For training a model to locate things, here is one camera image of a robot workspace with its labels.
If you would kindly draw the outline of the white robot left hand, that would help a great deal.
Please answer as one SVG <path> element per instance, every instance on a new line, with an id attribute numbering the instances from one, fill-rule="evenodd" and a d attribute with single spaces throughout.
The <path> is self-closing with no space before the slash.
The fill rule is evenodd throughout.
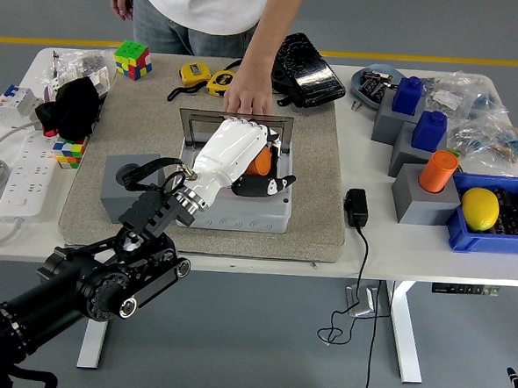
<path id="1" fill-rule="evenodd" d="M 192 166 L 194 180 L 184 183 L 186 196 L 202 209 L 211 206 L 220 190 L 230 188 L 240 197 L 270 197 L 296 181 L 294 175 L 277 176 L 281 145 L 278 133 L 266 125 L 231 117 L 206 142 Z"/>

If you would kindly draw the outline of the person's left hand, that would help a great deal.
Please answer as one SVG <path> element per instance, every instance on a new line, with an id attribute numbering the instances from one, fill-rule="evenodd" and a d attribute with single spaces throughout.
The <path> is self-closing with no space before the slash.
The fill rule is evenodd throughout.
<path id="1" fill-rule="evenodd" d="M 223 99 L 228 113 L 270 115 L 272 109 L 271 66 L 243 61 Z"/>

